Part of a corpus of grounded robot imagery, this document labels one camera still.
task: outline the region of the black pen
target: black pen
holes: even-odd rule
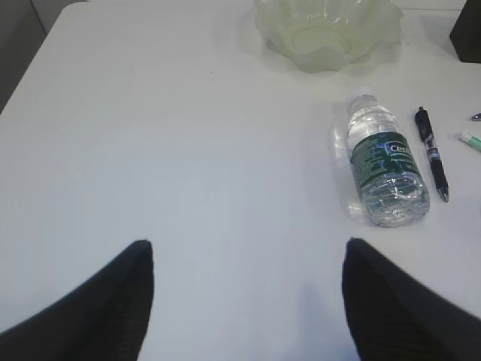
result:
[[[419,112],[416,114],[416,125],[418,126],[421,141],[425,144],[426,150],[428,151],[429,163],[431,164],[434,182],[436,182],[437,192],[442,200],[448,202],[448,181],[444,174],[443,163],[439,157],[439,150],[436,147],[436,141],[434,140],[433,129],[431,128],[428,112],[423,107],[420,107]]]

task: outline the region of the marker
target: marker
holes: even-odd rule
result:
[[[459,139],[481,152],[481,140],[477,135],[466,130],[459,135]]]

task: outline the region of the pen clip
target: pen clip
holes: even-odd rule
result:
[[[419,111],[416,113],[414,119],[419,130],[419,137],[421,141],[425,143],[429,136],[433,134],[428,112],[423,107],[419,107]]]

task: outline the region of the black object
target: black object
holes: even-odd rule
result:
[[[137,241],[66,297],[0,334],[0,360],[135,361],[152,301],[152,248]]]
[[[481,359],[481,321],[361,239],[347,244],[342,289],[347,323],[362,361]]]
[[[429,121],[428,112],[423,108],[419,108],[419,112],[415,116],[416,125],[419,130],[419,137],[425,144],[428,152],[429,164],[431,165],[431,172],[436,183],[436,189],[439,196],[445,202],[449,201],[449,185],[444,174],[443,163],[439,155],[439,150],[434,140],[434,133]]]
[[[449,37],[462,62],[481,63],[480,0],[467,0]]]

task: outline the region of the pen tip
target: pen tip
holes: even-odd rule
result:
[[[442,200],[444,200],[446,203],[449,202],[449,191],[447,188],[440,188],[438,192]]]

